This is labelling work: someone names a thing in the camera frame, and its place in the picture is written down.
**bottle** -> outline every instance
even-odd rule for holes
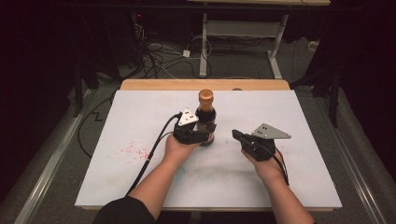
[[[215,140],[214,131],[216,129],[216,110],[213,107],[213,91],[201,90],[199,92],[199,106],[195,111],[195,115],[198,117],[197,129],[198,131],[209,131],[209,139],[207,142],[201,144],[201,147],[210,146]]]

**dark background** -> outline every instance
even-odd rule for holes
[[[284,39],[320,38],[306,75],[337,61],[341,87],[375,151],[395,178],[394,8],[386,1],[332,1],[333,7],[362,4],[368,7],[360,15],[291,15]],[[142,23],[164,36],[180,33],[170,37],[181,42],[189,41],[201,29],[201,17],[196,14],[165,14],[143,14]],[[81,65],[88,86],[94,88],[94,72],[117,77],[117,66],[136,57],[129,53],[134,52],[134,32],[125,19],[128,14],[82,15],[60,10],[46,0],[0,4],[0,201],[69,107],[67,94],[74,85],[76,64]]]

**desk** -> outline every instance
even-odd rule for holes
[[[263,122],[291,134],[291,139],[276,140],[276,146],[284,154],[290,187],[303,205],[320,211],[342,206],[297,97],[288,90],[286,81],[191,79],[123,82],[76,206],[98,209],[123,197],[165,122],[185,106],[196,107],[198,91],[203,88],[215,93],[216,140],[211,147],[198,147],[180,167],[163,210],[271,209],[253,165],[240,153],[240,144],[231,135],[231,129],[250,133]],[[231,91],[234,88],[243,91]],[[173,123],[167,128],[172,130]],[[163,148],[161,141],[145,175],[159,163]]]
[[[262,5],[284,5],[284,6],[328,6],[330,0],[189,0],[192,2],[210,3],[236,3],[236,4],[262,4]],[[276,62],[276,53],[282,40],[283,32],[289,15],[283,15],[280,22],[257,22],[257,21],[211,21],[204,13],[202,31],[202,53],[200,62],[200,77],[206,77],[207,50],[206,42],[208,35],[232,35],[253,37],[274,37],[272,50],[267,51],[269,64],[274,78],[282,78]]]

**person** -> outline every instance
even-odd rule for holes
[[[177,168],[198,146],[199,144],[181,144],[170,134],[166,139],[162,161],[126,197],[102,207],[93,223],[155,223]],[[278,224],[315,223],[286,184],[274,159],[255,161],[244,149],[241,151],[253,163],[259,178],[267,188]]]

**hand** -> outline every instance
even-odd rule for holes
[[[192,153],[192,151],[198,147],[199,144],[185,145],[179,143],[177,139],[171,134],[166,139],[165,155],[163,161],[170,162],[176,166],[181,165]]]
[[[282,179],[283,182],[285,181],[281,168],[273,158],[268,161],[256,161],[244,149],[241,151],[247,157],[247,159],[253,163],[257,175],[265,186],[278,179]],[[278,151],[276,151],[275,156],[283,163]]]

